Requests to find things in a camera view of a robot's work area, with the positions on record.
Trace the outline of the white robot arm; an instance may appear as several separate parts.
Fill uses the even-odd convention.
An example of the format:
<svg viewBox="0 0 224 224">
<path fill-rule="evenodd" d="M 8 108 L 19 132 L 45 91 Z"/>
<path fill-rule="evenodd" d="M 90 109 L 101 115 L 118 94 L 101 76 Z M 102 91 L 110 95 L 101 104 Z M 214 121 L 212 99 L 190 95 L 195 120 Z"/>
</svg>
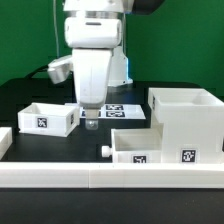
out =
<svg viewBox="0 0 224 224">
<path fill-rule="evenodd" d="M 65 0 L 65 40 L 72 49 L 77 103 L 85 126 L 98 128 L 107 89 L 130 84 L 124 53 L 127 14 L 150 15 L 165 0 Z"/>
</svg>

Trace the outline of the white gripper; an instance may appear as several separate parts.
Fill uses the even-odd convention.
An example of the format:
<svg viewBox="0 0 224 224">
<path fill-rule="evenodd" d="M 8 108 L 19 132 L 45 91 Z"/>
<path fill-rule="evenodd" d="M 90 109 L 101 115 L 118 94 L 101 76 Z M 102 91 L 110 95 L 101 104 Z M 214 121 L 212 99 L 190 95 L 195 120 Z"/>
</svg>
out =
<svg viewBox="0 0 224 224">
<path fill-rule="evenodd" d="M 80 106 L 89 108 L 82 110 L 88 130 L 98 129 L 99 111 L 95 108 L 100 108 L 105 103 L 111 59 L 110 50 L 72 51 L 76 100 Z"/>
</svg>

